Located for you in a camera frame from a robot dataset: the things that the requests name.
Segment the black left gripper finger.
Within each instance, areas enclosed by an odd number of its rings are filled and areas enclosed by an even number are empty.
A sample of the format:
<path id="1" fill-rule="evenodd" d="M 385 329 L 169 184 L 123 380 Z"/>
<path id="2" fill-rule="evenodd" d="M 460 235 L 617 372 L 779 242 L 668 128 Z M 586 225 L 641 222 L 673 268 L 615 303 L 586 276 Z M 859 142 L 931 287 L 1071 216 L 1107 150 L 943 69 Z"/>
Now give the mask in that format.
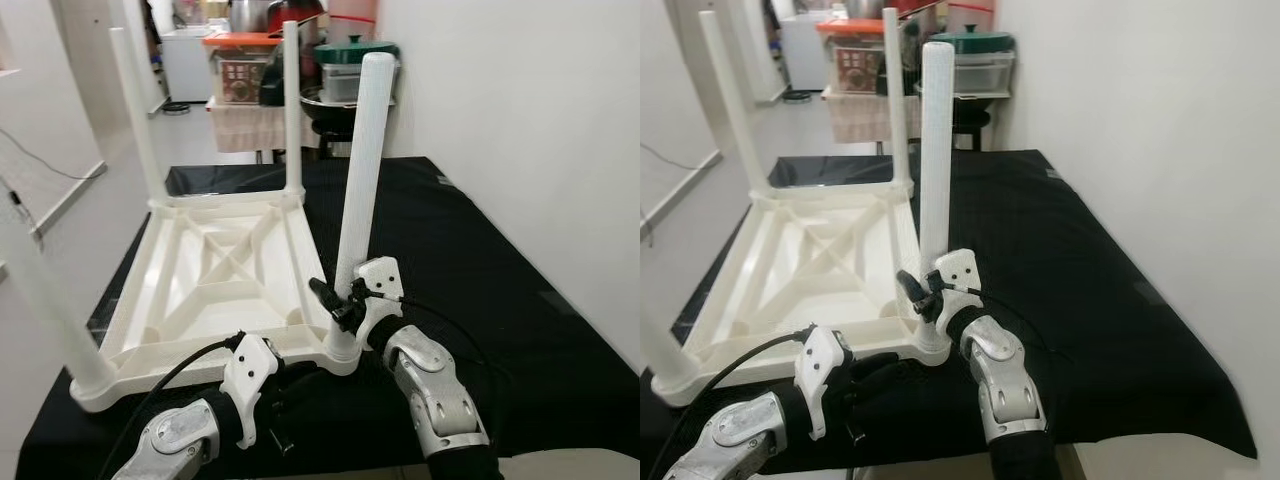
<path id="1" fill-rule="evenodd" d="M 883 352 L 856 358 L 850 367 L 855 390 L 884 390 L 901 375 L 902 360 L 897 353 Z"/>
<path id="2" fill-rule="evenodd" d="M 323 369 L 314 361 L 283 365 L 271 375 L 273 399 L 296 398 L 323 376 Z"/>

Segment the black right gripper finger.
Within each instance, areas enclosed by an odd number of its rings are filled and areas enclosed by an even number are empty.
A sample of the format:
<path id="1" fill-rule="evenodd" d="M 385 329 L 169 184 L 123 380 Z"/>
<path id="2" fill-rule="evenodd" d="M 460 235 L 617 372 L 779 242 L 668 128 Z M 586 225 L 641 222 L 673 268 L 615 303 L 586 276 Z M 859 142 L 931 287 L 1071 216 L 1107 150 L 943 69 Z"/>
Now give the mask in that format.
<path id="1" fill-rule="evenodd" d="M 922 319 L 937 319 L 938 296 L 928 291 L 913 274 L 905 270 L 897 271 L 897 283 L 911 303 L 911 308 Z"/>
<path id="2" fill-rule="evenodd" d="M 340 297 L 332 285 L 319 278 L 310 278 L 308 288 L 324 310 L 329 312 L 335 325 L 349 326 L 353 307 L 348 300 Z"/>

